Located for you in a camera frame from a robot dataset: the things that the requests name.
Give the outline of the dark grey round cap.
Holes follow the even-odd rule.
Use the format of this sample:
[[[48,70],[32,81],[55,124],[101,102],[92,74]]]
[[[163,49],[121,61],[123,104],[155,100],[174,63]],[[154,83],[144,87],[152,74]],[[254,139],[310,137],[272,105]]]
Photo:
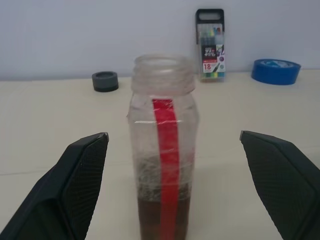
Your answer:
[[[91,78],[96,92],[113,92],[119,88],[118,74],[114,71],[96,72]]]

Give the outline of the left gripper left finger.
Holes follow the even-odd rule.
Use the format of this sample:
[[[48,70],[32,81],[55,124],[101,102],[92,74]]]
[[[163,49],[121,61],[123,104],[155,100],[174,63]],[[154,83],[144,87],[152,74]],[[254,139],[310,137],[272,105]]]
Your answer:
[[[0,240],[85,240],[99,198],[109,135],[71,143],[33,186]]]

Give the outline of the blue tape roll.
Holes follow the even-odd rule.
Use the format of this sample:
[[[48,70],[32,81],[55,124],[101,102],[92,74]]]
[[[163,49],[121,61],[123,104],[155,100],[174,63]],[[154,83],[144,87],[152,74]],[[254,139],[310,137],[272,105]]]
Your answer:
[[[301,65],[280,59],[257,59],[253,63],[251,77],[270,85],[293,85],[299,75]]]

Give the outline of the clear bottle with red tape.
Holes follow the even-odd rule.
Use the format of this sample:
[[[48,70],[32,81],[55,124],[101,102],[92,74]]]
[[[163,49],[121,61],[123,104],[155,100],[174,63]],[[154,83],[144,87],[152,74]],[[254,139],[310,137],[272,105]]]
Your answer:
[[[194,68],[183,56],[134,62],[127,120],[141,240],[186,240],[198,109]]]

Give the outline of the marker pen set case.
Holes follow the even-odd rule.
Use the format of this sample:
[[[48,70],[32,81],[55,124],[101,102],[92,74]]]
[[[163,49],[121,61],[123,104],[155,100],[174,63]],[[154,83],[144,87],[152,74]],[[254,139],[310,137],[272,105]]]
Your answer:
[[[198,9],[195,13],[196,45],[201,82],[220,82],[226,76],[225,13],[221,8]]]

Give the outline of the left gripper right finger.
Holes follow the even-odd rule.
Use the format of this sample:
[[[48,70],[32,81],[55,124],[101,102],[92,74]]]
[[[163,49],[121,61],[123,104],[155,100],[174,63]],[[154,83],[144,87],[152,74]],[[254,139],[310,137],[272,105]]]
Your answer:
[[[320,240],[320,169],[293,143],[243,130],[256,192],[283,240]]]

